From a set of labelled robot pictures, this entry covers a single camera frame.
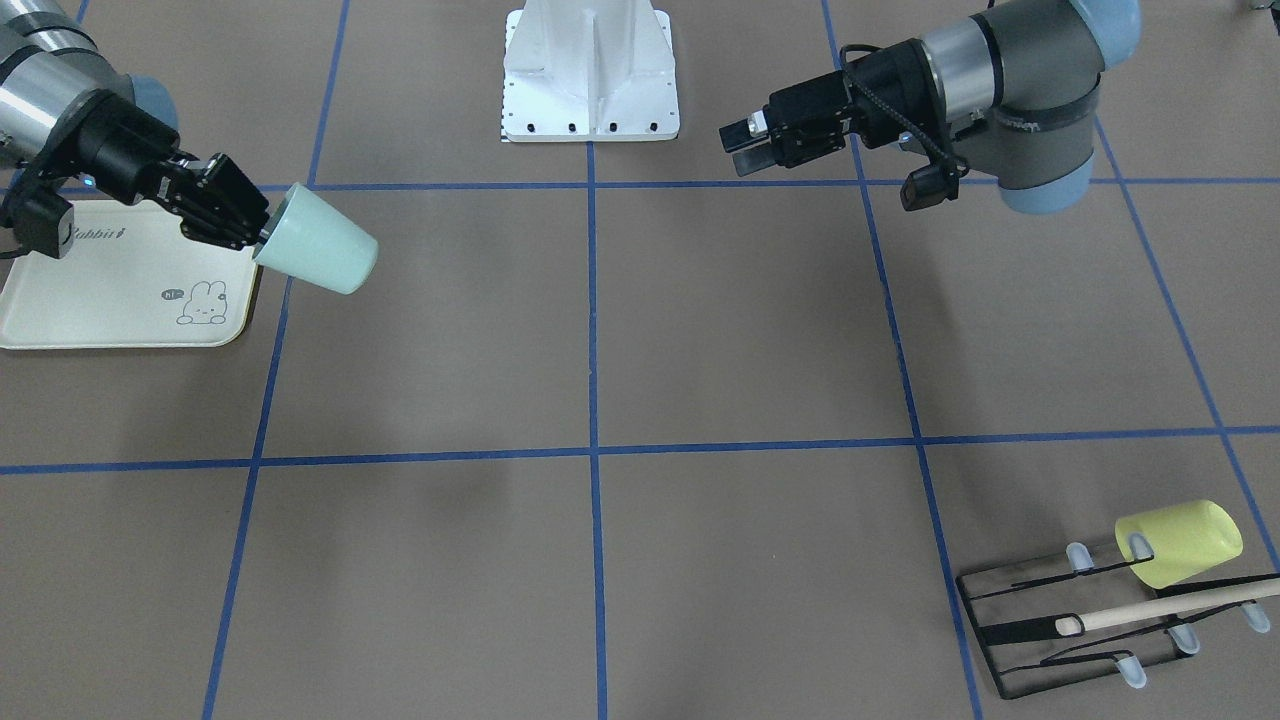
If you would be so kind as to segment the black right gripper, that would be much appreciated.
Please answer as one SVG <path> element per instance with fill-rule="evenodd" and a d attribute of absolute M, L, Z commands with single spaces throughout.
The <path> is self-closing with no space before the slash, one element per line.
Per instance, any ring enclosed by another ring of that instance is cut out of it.
<path fill-rule="evenodd" d="M 131 206 L 150 200 L 180 217 L 187 240 L 237 252 L 261 241 L 270 204 L 236 161 L 183 151 L 175 129 L 119 94 L 74 96 L 60 115 L 60 152 L 109 197 Z"/>

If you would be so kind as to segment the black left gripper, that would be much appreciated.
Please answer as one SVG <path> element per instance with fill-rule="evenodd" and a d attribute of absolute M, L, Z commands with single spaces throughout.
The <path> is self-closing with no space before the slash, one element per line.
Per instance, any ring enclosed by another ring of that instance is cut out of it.
<path fill-rule="evenodd" d="M 846 146 L 855 135 L 868 149 L 913 135 L 933 161 L 945 154 L 942 105 L 924 44 L 887 47 L 847 44 L 840 68 L 773 92 L 765 115 L 719 128 L 737 177 L 795 168 Z"/>

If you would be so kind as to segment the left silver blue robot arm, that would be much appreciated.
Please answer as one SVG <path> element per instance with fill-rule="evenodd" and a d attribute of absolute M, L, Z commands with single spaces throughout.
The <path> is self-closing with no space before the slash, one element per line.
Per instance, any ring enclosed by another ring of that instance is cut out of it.
<path fill-rule="evenodd" d="M 774 91 L 719 129 L 739 176 L 896 143 L 925 159 L 902 182 L 906 211 L 952 201 L 961 179 L 996 179 L 1005 205 L 1044 215 L 1078 202 L 1094 165 L 1106 70 L 1140 42 L 1137 1 L 1007 1 L 879 47 L 849 44 L 829 73 Z"/>

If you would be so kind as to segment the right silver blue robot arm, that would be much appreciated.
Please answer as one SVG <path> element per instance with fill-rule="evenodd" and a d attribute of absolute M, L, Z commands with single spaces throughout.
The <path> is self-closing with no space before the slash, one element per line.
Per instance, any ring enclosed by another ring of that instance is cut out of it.
<path fill-rule="evenodd" d="M 154 77 L 120 73 L 55 1 L 5 1 L 1 19 L 3 227 L 6 260 L 64 258 L 72 179 L 127 205 L 157 204 L 180 233 L 241 251 L 268 237 L 269 204 L 227 155 L 180 146 L 177 106 Z"/>

